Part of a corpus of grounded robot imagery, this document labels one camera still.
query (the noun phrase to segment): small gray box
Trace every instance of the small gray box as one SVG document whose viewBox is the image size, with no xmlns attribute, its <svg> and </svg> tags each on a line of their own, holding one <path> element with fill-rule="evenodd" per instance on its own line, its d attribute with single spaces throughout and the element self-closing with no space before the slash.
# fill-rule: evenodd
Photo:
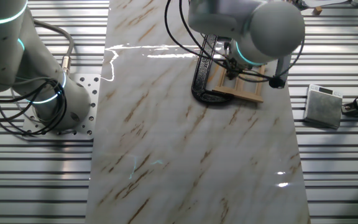
<svg viewBox="0 0 358 224">
<path fill-rule="evenodd" d="M 341 106 L 342 93 L 311 84 L 304 119 L 337 129 L 341 123 Z"/>
</svg>

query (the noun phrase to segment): black cable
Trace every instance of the black cable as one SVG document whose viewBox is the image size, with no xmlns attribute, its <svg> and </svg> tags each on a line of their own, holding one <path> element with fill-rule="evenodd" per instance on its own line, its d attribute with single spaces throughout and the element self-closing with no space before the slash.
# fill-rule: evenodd
<svg viewBox="0 0 358 224">
<path fill-rule="evenodd" d="M 47 132 L 51 131 L 53 128 L 55 128 L 61 121 L 62 119 L 64 118 L 65 114 L 66 114 L 66 111 L 67 111 L 67 99 L 65 98 L 65 92 L 64 92 L 64 89 L 63 87 L 58 84 L 56 81 L 54 81 L 56 84 L 56 88 L 55 88 L 55 93 L 58 94 L 60 97 L 57 98 L 58 102 L 57 102 L 57 108 L 56 108 L 56 111 L 57 113 L 60 113 L 61 112 L 61 108 L 62 108 L 62 104 L 64 104 L 64 110 L 63 110 L 63 113 L 62 115 L 60 116 L 60 119 L 55 123 L 56 119 L 58 116 L 54 116 L 54 119 L 51 120 L 51 122 L 49 122 L 48 124 L 45 125 L 44 128 L 34 132 L 34 133 L 30 133 L 28 131 L 25 131 L 21 128 L 19 128 L 18 126 L 16 126 L 15 124 L 13 124 L 10 120 L 8 120 L 8 118 L 6 117 L 5 113 L 3 112 L 2 108 L 1 108 L 1 105 L 0 105 L 0 113 L 1 115 L 4 117 L 4 119 L 1 119 L 0 118 L 0 126 L 2 128 L 4 128 L 6 131 L 10 132 L 11 134 L 21 134 L 21 135 L 26 135 L 26 136 L 34 136 L 34 135 L 40 135 L 40 134 L 46 134 Z M 10 130 L 9 128 L 5 127 L 2 123 L 1 123 L 1 120 L 2 121 L 7 121 L 12 127 L 16 128 L 18 131 L 20 132 L 15 132 L 15 131 L 12 131 Z"/>
<path fill-rule="evenodd" d="M 242 70 L 238 70 L 238 69 L 236 70 L 236 69 L 230 68 L 230 67 L 225 66 L 225 65 L 219 63 L 218 61 L 214 60 L 214 58 L 213 58 L 212 56 L 210 56 L 210 54 L 207 53 L 207 52 L 205 51 L 205 49 L 201 46 L 201 44 L 195 39 L 194 35 L 191 33 L 190 28 L 187 26 L 185 17 L 184 17 L 184 15 L 183 15 L 182 0 L 179 0 L 179 12 L 180 12 L 181 21 L 182 21 L 183 25 L 185 26 L 185 29 L 186 29 L 187 33 L 189 34 L 189 36 L 191 37 L 191 39 L 193 40 L 193 42 L 201 49 L 201 51 L 203 51 L 203 52 L 207 55 L 207 58 L 208 58 L 208 59 L 212 60 L 214 63 L 216 63 L 217 65 L 219 65 L 219 66 L 222 67 L 222 68 L 225 68 L 226 70 L 228 70 L 228 71 L 231 72 L 231 73 L 232 73 L 232 72 L 236 72 L 236 73 L 238 73 L 238 74 L 246 74 L 246 75 L 251 75 L 251 76 L 260 77 L 260 78 L 264 78 L 264 79 L 265 79 L 265 80 L 258 80 L 258 81 L 256 81 L 256 82 L 267 82 L 267 81 L 269 81 L 269 80 L 272 78 L 272 77 L 268 77 L 268 76 L 266 76 L 266 75 L 260 74 L 260 73 L 258 73 L 258 72 L 255 72 L 255 73 L 243 73 Z M 248 82 L 255 82 L 254 80 L 249 80 L 249 79 L 246 79 L 246 78 L 241 78 L 241 79 L 243 79 L 243 80 L 245 80 L 245 81 L 248 81 Z"/>
<path fill-rule="evenodd" d="M 38 88 L 36 88 L 34 91 L 32 91 L 32 92 L 30 92 L 30 93 L 28 93 L 28 94 L 26 94 L 26 95 L 23 95 L 23 96 L 14 98 L 14 99 L 12 99 L 12 100 L 0 100 L 0 103 L 15 103 L 15 102 L 18 102 L 18 101 L 20 101 L 20 100 L 24 100 L 24 99 L 26 99 L 26 98 L 28 98 L 28 97 L 34 95 L 34 94 L 40 93 L 40 91 L 42 90 L 42 88 L 43 88 L 46 84 L 48 84 L 49 82 L 50 82 L 49 80 L 46 81 L 44 84 L 40 85 L 40 86 L 39 86 Z"/>
<path fill-rule="evenodd" d="M 203 35 L 203 34 L 200 34 L 200 35 L 204 38 L 204 40 L 206 40 L 206 36 L 205 36 L 205 35 Z M 224 54 L 222 54 L 222 53 L 220 53 L 220 52 L 217 52 L 217 51 L 215 50 L 215 48 L 212 47 L 211 44 L 210 44 L 208 41 L 205 41 L 205 42 L 206 42 L 206 44 L 212 49 L 213 52 L 215 52 L 215 53 L 217 53 L 218 55 L 224 57 L 226 60 L 229 60 L 226 55 L 224 55 Z"/>
<path fill-rule="evenodd" d="M 48 24 L 46 22 L 38 21 L 36 19 L 34 19 L 34 24 L 38 25 L 38 26 L 42 26 L 42 27 L 44 27 L 44 28 L 46 28 L 48 30 L 58 32 L 58 33 L 62 34 L 63 36 L 65 36 L 69 41 L 68 50 L 67 50 L 67 53 L 65 54 L 65 56 L 70 56 L 71 55 L 71 53 L 73 52 L 73 49 L 74 49 L 74 40 L 73 40 L 73 37 L 67 31 L 63 30 L 60 27 L 53 26 L 53 25 L 50 25 L 50 24 Z"/>
<path fill-rule="evenodd" d="M 173 35 L 172 35 L 172 33 L 171 33 L 170 29 L 169 29 L 169 26 L 168 26 L 168 17 L 167 17 L 167 16 L 168 16 L 168 8 L 169 8 L 170 3 L 171 3 L 171 0 L 168 0 L 168 1 L 167 1 L 167 5 L 165 5 L 165 12 L 164 12 L 165 29 L 167 30 L 167 33 L 168 33 L 169 37 L 174 41 L 175 44 L 177 44 L 177 45 L 178 45 L 179 47 L 181 47 L 183 50 L 186 50 L 187 52 L 192 53 L 192 54 L 194 54 L 194 55 L 197 55 L 197 56 L 199 56 L 199 57 L 201 57 L 201 58 L 210 59 L 210 58 L 207 57 L 207 56 L 201 55 L 201 54 L 199 54 L 199 53 L 197 53 L 197 52 L 194 52 L 194 51 L 192 51 L 192 50 L 186 48 L 185 46 L 183 46 L 181 43 L 179 43 L 179 42 L 173 37 Z"/>
<path fill-rule="evenodd" d="M 40 94 L 40 92 L 42 91 L 42 88 L 47 85 L 48 83 L 50 83 L 51 80 L 47 80 L 44 84 L 40 85 L 40 87 L 37 88 L 38 92 L 34 94 L 34 96 L 32 97 L 32 99 L 30 100 L 30 103 L 19 113 L 17 113 L 14 116 L 11 116 L 9 118 L 6 118 L 8 120 L 13 120 L 15 118 L 18 118 L 19 116 L 23 115 L 25 112 L 27 112 L 27 110 L 30 109 L 30 107 L 32 106 L 32 103 L 35 101 L 35 99 L 38 97 L 38 95 Z M 8 102 L 7 100 L 0 100 L 0 103 L 13 103 L 13 102 Z M 1 122 L 5 122 L 6 121 L 5 118 L 0 118 Z"/>
</svg>

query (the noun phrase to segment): white marble surface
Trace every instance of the white marble surface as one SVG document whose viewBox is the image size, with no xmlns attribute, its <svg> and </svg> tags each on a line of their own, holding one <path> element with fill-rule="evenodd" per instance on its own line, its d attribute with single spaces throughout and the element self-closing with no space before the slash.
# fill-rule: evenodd
<svg viewBox="0 0 358 224">
<path fill-rule="evenodd" d="M 309 223 L 288 89 L 198 103 L 197 59 L 169 39 L 165 3 L 111 1 L 86 223 Z M 194 45 L 177 1 L 169 21 Z"/>
</svg>

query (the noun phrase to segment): cable bundle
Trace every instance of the cable bundle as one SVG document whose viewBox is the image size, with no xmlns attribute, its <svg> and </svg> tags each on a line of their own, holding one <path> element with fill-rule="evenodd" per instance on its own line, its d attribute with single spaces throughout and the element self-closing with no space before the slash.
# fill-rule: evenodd
<svg viewBox="0 0 358 224">
<path fill-rule="evenodd" d="M 16 126 L 12 121 L 14 119 L 18 118 L 19 116 L 25 114 L 25 112 L 30 109 L 30 107 L 33 105 L 35 99 L 38 97 L 38 95 L 42 92 L 44 87 L 47 85 L 51 85 L 53 87 L 53 89 L 55 90 L 55 93 L 58 95 L 57 106 L 54 110 L 55 115 L 52 117 L 52 119 L 45 125 L 44 128 L 41 128 L 40 130 L 33 132 L 33 133 L 25 131 L 25 130 L 19 128 L 18 126 Z M 2 115 L 2 118 L 0 118 L 0 126 L 3 129 L 5 129 L 7 132 L 9 132 L 11 134 L 21 134 L 23 136 L 36 136 L 36 135 L 46 134 L 49 131 L 51 131 L 53 128 L 57 127 L 57 125 L 62 121 L 63 117 L 66 114 L 67 99 L 65 97 L 65 90 L 63 89 L 61 84 L 59 84 L 59 82 L 57 82 L 56 80 L 46 78 L 46 81 L 42 85 L 40 85 L 37 89 L 32 91 L 31 93 L 28 93 L 24 96 L 20 96 L 17 98 L 13 98 L 11 100 L 0 100 L 0 103 L 17 103 L 18 101 L 26 99 L 31 96 L 32 96 L 32 98 L 29 101 L 29 104 L 23 110 L 21 110 L 19 113 L 15 114 L 14 116 L 11 116 L 11 117 L 7 117 L 5 115 L 5 113 L 3 112 L 1 105 L 0 105 L 0 113 Z M 10 130 L 5 125 L 3 125 L 2 122 L 8 122 L 13 128 L 16 129 L 16 131 Z"/>
</svg>

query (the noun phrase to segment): blue led ring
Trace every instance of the blue led ring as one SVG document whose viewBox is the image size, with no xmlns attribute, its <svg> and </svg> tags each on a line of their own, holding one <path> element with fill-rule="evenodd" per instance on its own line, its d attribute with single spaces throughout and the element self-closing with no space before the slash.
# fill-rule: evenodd
<svg viewBox="0 0 358 224">
<path fill-rule="evenodd" d="M 239 44 L 237 43 L 237 41 L 236 41 L 236 47 L 237 47 L 237 52 L 239 53 L 239 55 L 241 56 L 241 58 L 242 58 L 244 61 L 246 61 L 248 64 L 253 65 L 253 66 L 261 66 L 261 65 L 263 65 L 262 63 L 251 62 L 250 60 L 246 59 L 246 58 L 242 55 L 242 53 L 240 52 Z"/>
<path fill-rule="evenodd" d="M 20 39 L 18 39 L 17 40 L 18 41 L 18 43 L 22 46 L 22 48 L 23 48 L 23 51 L 25 50 L 25 48 L 24 48 L 24 44 L 23 44 L 23 41 L 22 40 L 20 40 Z"/>
<path fill-rule="evenodd" d="M 4 23 L 7 23 L 7 22 L 11 22 L 15 19 L 17 19 L 21 14 L 23 14 L 23 12 L 25 11 L 26 7 L 27 7 L 27 3 L 28 3 L 28 0 L 25 2 L 24 4 L 24 7 L 22 10 L 20 10 L 19 13 L 17 13 L 16 15 L 12 16 L 12 17 L 9 17 L 9 18 L 6 18 L 6 19 L 0 19 L 0 24 L 4 24 Z"/>
<path fill-rule="evenodd" d="M 65 72 L 63 72 L 63 85 L 62 85 L 62 87 L 64 88 L 66 86 L 66 73 Z M 52 101 L 52 100 L 54 100 L 57 96 L 58 96 L 58 94 L 60 94 L 60 91 L 58 92 L 58 93 L 56 93 L 53 97 L 51 97 L 51 98 L 49 98 L 49 99 L 47 99 L 47 100 L 43 100 L 43 101 L 34 101 L 34 102 L 32 102 L 33 104 L 42 104 L 42 103 L 48 103 L 49 101 Z"/>
</svg>

